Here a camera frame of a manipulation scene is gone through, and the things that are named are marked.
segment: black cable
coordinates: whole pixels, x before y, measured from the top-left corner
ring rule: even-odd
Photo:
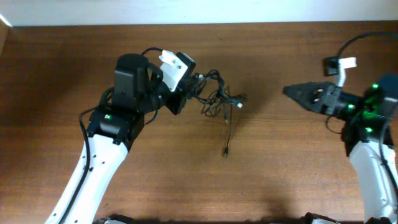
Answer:
[[[390,169],[390,166],[388,165],[388,161],[384,157],[384,152],[382,150],[382,146],[384,144],[384,135],[386,133],[389,123],[392,121],[392,117],[394,115],[395,110],[397,109],[397,105],[398,104],[395,105],[394,109],[392,110],[391,115],[389,117],[387,117],[386,122],[384,122],[384,124],[381,128],[380,139],[379,139],[379,153],[380,153],[381,163],[387,170],[387,174],[391,180],[392,187],[394,188],[394,192],[396,193],[396,200],[398,202],[398,185],[397,185],[397,182],[396,182],[394,176],[392,175],[392,171]]]
[[[228,156],[229,153],[229,143],[231,142],[231,137],[232,137],[232,105],[229,105],[229,135],[228,135],[228,140],[226,142],[226,147],[224,149],[224,157]]]
[[[141,56],[144,56],[146,53],[148,53],[151,50],[156,50],[158,52],[162,52],[163,51],[163,49],[158,48],[158,47],[149,47],[148,49],[146,49],[145,51],[143,51],[141,53]],[[145,125],[151,124],[151,122],[153,122],[156,119],[158,112],[159,112],[159,110],[156,110],[155,115],[153,116],[153,118],[150,119],[148,122],[146,122]]]
[[[358,35],[358,36],[352,38],[351,40],[347,41],[343,46],[340,47],[340,49],[336,55],[337,60],[340,59],[341,56],[343,55],[344,49],[347,48],[353,42],[355,42],[359,39],[367,38],[367,37],[380,37],[380,36],[381,37],[392,37],[392,38],[398,39],[398,34],[393,33],[393,32],[368,32],[365,34]]]
[[[337,131],[334,131],[334,130],[330,129],[330,127],[329,127],[329,120],[330,120],[330,118],[332,118],[332,117],[334,117],[334,116],[331,115],[331,116],[329,116],[329,117],[325,120],[325,126],[326,126],[326,128],[327,128],[329,131],[331,131],[331,132],[333,132],[333,133],[335,133],[335,134],[341,134],[342,132],[337,132]]]
[[[90,168],[90,145],[88,144],[87,132],[86,132],[85,125],[84,125],[84,123],[83,123],[83,116],[84,116],[85,114],[89,113],[90,111],[95,110],[95,109],[97,109],[97,106],[94,107],[94,108],[85,110],[85,111],[81,112],[80,115],[79,115],[80,128],[81,128],[81,131],[82,131],[82,133],[83,133],[83,137],[84,137],[84,139],[85,139],[85,145],[86,145],[86,158],[87,158],[87,160],[86,160],[86,165],[85,165],[85,167],[84,167],[83,175],[82,175],[82,177],[80,178],[79,184],[77,185],[76,190],[75,190],[75,192],[73,193],[72,198],[70,199],[69,205],[68,205],[67,209],[65,210],[65,212],[63,213],[62,218],[61,218],[59,224],[64,223],[65,220],[67,219],[67,216],[68,216],[68,214],[69,214],[69,212],[70,212],[70,209],[72,208],[73,204],[75,203],[76,197],[77,197],[77,195],[78,195],[78,193],[79,193],[79,191],[80,191],[80,189],[81,189],[81,186],[83,185],[83,183],[84,183],[84,181],[85,181],[85,179],[86,179],[88,170],[89,170],[89,168]]]
[[[232,113],[233,113],[232,106],[233,105],[238,106],[240,103],[246,101],[246,96],[245,95],[231,96],[229,94],[229,87],[228,86],[224,87],[224,80],[221,77],[219,71],[215,69],[210,70],[206,75],[200,75],[199,73],[197,73],[196,78],[198,78],[199,82],[193,88],[192,95],[201,104],[203,104],[203,108],[200,113],[204,114],[205,116],[215,118],[222,110],[224,113],[225,121],[229,122],[228,141],[224,149],[224,156],[227,156],[229,153],[229,142],[231,141],[232,137]],[[208,80],[217,81],[218,89],[212,91],[209,94],[208,98],[201,98],[199,95],[202,92],[202,90],[206,87]],[[229,118],[227,113],[227,105],[230,105]]]
[[[159,112],[159,110],[156,110],[156,112],[155,112],[154,116],[152,117],[152,119],[150,119],[148,122],[146,122],[145,125],[151,124],[151,122],[153,122],[156,119],[158,112]]]
[[[359,118],[359,116],[361,116],[363,113],[365,112],[365,109],[361,109],[359,110],[349,121],[348,126],[351,126],[354,124],[354,122]]]
[[[105,90],[105,92],[101,96],[101,100],[99,101],[99,104],[100,105],[104,105],[105,103],[107,103],[111,99],[113,91],[114,91],[113,87]],[[79,184],[77,185],[77,187],[75,189],[75,192],[73,193],[72,198],[70,199],[70,202],[68,204],[68,207],[65,210],[65,212],[63,213],[59,224],[64,223],[65,220],[67,219],[67,216],[68,216],[70,210],[72,209],[73,204],[75,203],[76,197],[79,194],[81,186],[83,185],[83,183],[84,183],[84,181],[86,179],[87,173],[88,173],[88,171],[90,169],[90,145],[88,144],[88,137],[87,137],[87,132],[86,132],[85,125],[83,123],[83,116],[85,114],[97,109],[97,108],[98,108],[98,106],[95,106],[95,107],[93,107],[91,109],[88,109],[88,110],[85,110],[85,111],[83,111],[83,112],[81,112],[79,114],[79,124],[80,124],[80,128],[81,128],[81,131],[83,133],[84,140],[85,140],[87,160],[86,160],[86,165],[84,166],[83,175],[80,178]]]
[[[148,53],[148,51],[151,51],[151,50],[156,50],[156,51],[159,51],[159,52],[163,51],[163,49],[158,48],[158,47],[149,47],[148,49],[146,49],[145,51],[143,51],[141,53],[141,56],[144,56],[146,53]]]

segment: wood grain surface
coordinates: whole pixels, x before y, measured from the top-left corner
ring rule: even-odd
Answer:
[[[8,33],[8,26],[3,23],[2,20],[0,20],[0,57],[1,57],[1,52],[2,48],[4,47],[4,43],[7,38],[7,33]]]
[[[221,156],[228,132],[222,118],[201,115],[195,100],[178,116],[162,108],[114,175],[96,218],[271,221],[314,212],[362,220],[358,180],[339,135],[282,88],[329,80],[322,58],[370,30],[397,32],[398,23],[10,29],[0,60],[1,223],[47,219],[81,152],[78,114],[113,85],[120,55],[148,47],[186,52],[196,71],[218,69],[232,94],[245,92],[249,100],[235,110],[227,159]],[[361,95],[383,73],[398,72],[397,49],[386,38],[352,45],[345,55],[356,56],[358,68],[347,71],[344,90]],[[156,53],[149,56],[160,65]],[[331,121],[332,128],[341,125]],[[398,141],[398,125],[392,126]]]

